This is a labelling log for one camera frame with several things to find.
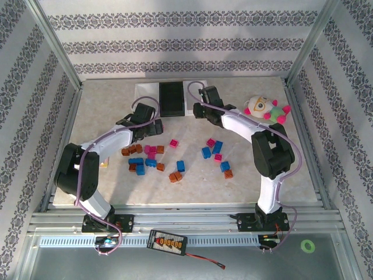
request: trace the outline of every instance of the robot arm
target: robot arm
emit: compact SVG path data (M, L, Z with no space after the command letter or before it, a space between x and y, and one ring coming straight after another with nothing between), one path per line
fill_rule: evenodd
M200 89L199 94L207 104L240 114L234 106L224 106L214 86ZM276 219L281 213L281 207L276 201L276 188L295 159L290 144L268 130L237 117L236 114L225 113L200 103L194 104L193 113L196 118L207 118L212 124L233 131L252 144L255 167L261 174L261 194L255 209L256 220L263 226ZM286 136L282 125L274 124L270 128Z
M80 192L80 203L93 215L101 219L110 219L114 214L114 208L102 197L97 190L98 186L98 168L101 162L105 161L114 152L122 149L131 143L163 133L161 120L155 120L153 123L140 128L123 129L136 124L143 124L151 120L155 109L145 104L139 103L133 114L127 115L116 123L116 125L106 132L112 132L108 137L105 137L92 147L84 159L84 169L82 172L82 188ZM54 178L54 183L65 193L76 199L78 186L78 172L80 158L83 152L95 140L75 145L68 144L61 156L59 166Z

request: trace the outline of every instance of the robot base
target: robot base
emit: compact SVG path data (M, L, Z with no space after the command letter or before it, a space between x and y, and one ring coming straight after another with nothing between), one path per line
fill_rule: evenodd
M109 222L122 229L123 233L128 233L132 232L134 217L134 215L113 214L111 215ZM85 215L83 219L82 233L118 233L118 231L111 226L107 226L92 219L89 215Z
M275 232L277 230L276 224L283 232L289 230L286 213L281 213L278 219L263 226L255 220L255 213L238 213L236 217L238 218L237 228L239 232Z
M238 213L230 217L237 220L239 232L276 232L277 228L286 232L290 228L286 213L282 213L282 207L274 213L265 214L256 204L255 213Z

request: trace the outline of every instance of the blue toy block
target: blue toy block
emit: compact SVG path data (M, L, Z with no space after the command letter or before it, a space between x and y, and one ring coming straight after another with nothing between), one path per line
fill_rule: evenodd
M138 176L145 175L145 167L142 164L136 165L136 174Z
M156 167L157 166L157 161L155 159L146 159L145 160L145 165L150 166L150 167Z
M204 159L209 159L211 157L211 151L209 149L209 147L204 147L202 149L202 156Z
M221 172L224 172L224 171L230 170L230 169L231 169L231 167L229 165L229 162L222 162L220 164L220 170L221 170Z
M136 165L144 165L144 159L137 157L136 159L129 159L128 164L134 163Z
M179 172L184 172L185 171L185 165L184 165L183 160L179 160L178 162L176 162L176 165L177 165L177 171L179 171Z
M223 143L220 141L216 141L214 149L212 150L213 154L220 153L221 151L221 146L223 146Z

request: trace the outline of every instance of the toy block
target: toy block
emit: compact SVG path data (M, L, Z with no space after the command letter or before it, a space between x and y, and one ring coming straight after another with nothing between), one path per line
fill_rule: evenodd
M131 153L129 152L129 149L122 149L122 151L121 151L121 153L122 153L122 156L129 156Z
M176 166L177 166L177 171L179 172L185 171L185 164L183 160L179 160L178 162L176 162Z
M230 169L231 169L231 167L229 165L229 162L222 162L220 164L220 170L221 170L221 172L224 172L224 171L230 170Z
M223 158L223 156L220 154L220 153L217 153L217 154L215 154L215 158L214 158L214 160L216 161L216 162L221 162L221 159Z
M136 163L131 163L130 165L129 165L129 171L130 172L136 172L136 166L137 166L137 164Z
M147 158L148 159L156 159L156 154L155 153L148 153Z
M216 141L212 138L210 138L209 140L207 140L206 142L206 145L209 146L210 148L214 147Z
M144 159L142 159L141 157L137 157L136 159L129 159L128 163L129 164L134 163L136 165L144 165Z
M136 151L137 151L137 153L142 153L142 145L141 144L136 145Z
M133 146L129 147L129 152L130 152L131 154L135 153L135 152L136 152L136 146L133 145Z
M224 171L224 178L225 179L231 179L231 178L233 178L232 170L226 170L226 171Z
M157 146L157 153L164 153L164 146Z
M223 143L220 141L216 141L214 149L212 150L213 154L220 153L221 147L223 146Z
M149 153L149 150L150 150L150 146L146 145L144 148L144 153L147 155Z
M149 153L157 153L157 146L150 146Z
M163 163L157 163L157 170L164 171L164 164Z
M145 175L145 167L144 167L144 165L137 165L136 166L136 174L138 176Z
M156 167L157 166L157 161L154 159L146 159L145 160L145 165L150 166L150 167Z
M170 146L172 148L176 148L178 144L179 144L179 142L176 141L175 139L172 139L171 142L170 142Z
M175 177L176 177L176 180L180 181L182 179L182 175L179 171L175 172Z
M171 183L176 183L177 182L175 173L170 174L168 178L170 178Z
M211 151L209 149L209 147L204 147L202 149L202 156L204 159L209 159L211 157Z

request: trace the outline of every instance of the metal bracket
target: metal bracket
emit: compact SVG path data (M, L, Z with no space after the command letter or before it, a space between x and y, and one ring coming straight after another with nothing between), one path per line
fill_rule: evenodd
M276 224L283 232L289 230L286 213L281 213L279 219L266 223L263 227L256 221L255 213L238 213L236 216L231 215L230 217L237 220L239 232L276 232Z
M122 232L130 233L133 229L134 217L134 215L115 214L113 223L121 228ZM113 227L104 226L92 219L89 215L85 215L83 219L82 233L118 233L118 231Z

